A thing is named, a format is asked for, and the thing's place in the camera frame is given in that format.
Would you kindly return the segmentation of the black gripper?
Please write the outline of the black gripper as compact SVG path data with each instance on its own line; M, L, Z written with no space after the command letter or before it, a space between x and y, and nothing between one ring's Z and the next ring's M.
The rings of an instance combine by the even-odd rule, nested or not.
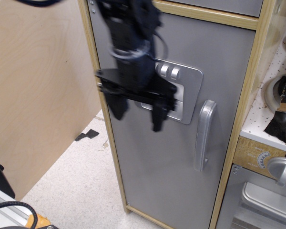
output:
M159 132L169 111L175 110L176 86L160 77L150 54L114 54L116 68L99 69L100 91L117 120L128 110L128 100L152 106L153 131Z

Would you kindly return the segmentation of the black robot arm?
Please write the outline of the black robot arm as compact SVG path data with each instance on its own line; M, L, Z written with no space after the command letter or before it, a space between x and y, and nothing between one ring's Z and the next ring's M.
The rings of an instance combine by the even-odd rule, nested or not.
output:
M110 55L116 69L100 69L99 89L118 120L128 110L128 100L152 106L153 131L175 110L177 88L156 72L153 37L161 25L160 11L150 0L98 0L98 9L110 36Z

